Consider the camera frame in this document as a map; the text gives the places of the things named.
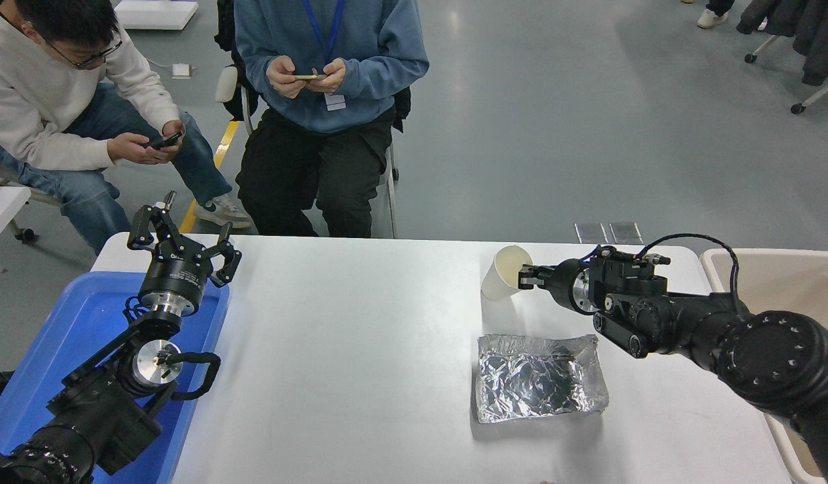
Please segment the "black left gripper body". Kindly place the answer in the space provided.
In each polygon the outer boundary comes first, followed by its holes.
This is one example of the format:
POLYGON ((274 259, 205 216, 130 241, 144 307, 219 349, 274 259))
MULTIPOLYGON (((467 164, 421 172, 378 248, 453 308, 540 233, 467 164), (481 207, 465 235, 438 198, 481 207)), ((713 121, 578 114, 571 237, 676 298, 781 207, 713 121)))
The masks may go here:
POLYGON ((207 260, 153 256, 140 287, 140 302, 151 307, 158 295, 174 294, 185 300, 187 307, 198 307, 211 273, 212 264, 207 260))

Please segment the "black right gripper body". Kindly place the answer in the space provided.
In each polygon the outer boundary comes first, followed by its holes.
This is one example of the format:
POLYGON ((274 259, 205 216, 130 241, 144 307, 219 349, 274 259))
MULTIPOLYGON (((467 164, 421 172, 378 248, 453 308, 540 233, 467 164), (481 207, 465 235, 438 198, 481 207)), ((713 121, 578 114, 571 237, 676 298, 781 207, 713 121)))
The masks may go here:
POLYGON ((582 260, 568 259, 555 267, 551 295, 559 306, 586 314, 586 265, 582 260))

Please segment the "person's right hand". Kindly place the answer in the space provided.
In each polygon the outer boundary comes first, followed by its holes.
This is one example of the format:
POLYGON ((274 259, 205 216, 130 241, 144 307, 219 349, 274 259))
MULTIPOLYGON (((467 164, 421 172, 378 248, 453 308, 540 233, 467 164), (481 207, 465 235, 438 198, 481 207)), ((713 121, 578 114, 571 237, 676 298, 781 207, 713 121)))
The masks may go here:
POLYGON ((306 89, 310 91, 312 86, 310 81, 298 80, 294 76, 295 66, 291 58, 286 55, 280 55, 273 58, 267 65, 266 77, 267 82, 280 95, 290 100, 297 98, 301 92, 306 89))
POLYGON ((150 138, 147 136, 125 132, 106 141, 107 153, 113 162, 126 160, 140 165, 158 165, 172 160, 171 153, 148 147, 148 142, 150 138))

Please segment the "person's left hand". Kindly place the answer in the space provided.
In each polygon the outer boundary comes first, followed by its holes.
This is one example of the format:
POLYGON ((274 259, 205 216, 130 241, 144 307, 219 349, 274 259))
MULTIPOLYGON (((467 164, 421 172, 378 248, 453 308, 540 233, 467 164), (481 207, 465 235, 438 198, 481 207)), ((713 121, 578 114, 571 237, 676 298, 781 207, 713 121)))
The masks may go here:
POLYGON ((336 95, 346 76, 346 64, 342 58, 335 58, 325 65, 322 79, 306 82, 304 88, 312 92, 336 95))
POLYGON ((162 137, 163 138, 171 138, 172 136, 177 136, 177 140, 175 143, 168 147, 161 148, 160 156, 162 160, 171 161, 174 159, 175 156, 181 151, 181 145, 185 141, 186 134, 185 134, 185 126, 184 123, 180 120, 169 120, 165 123, 162 128, 162 137))

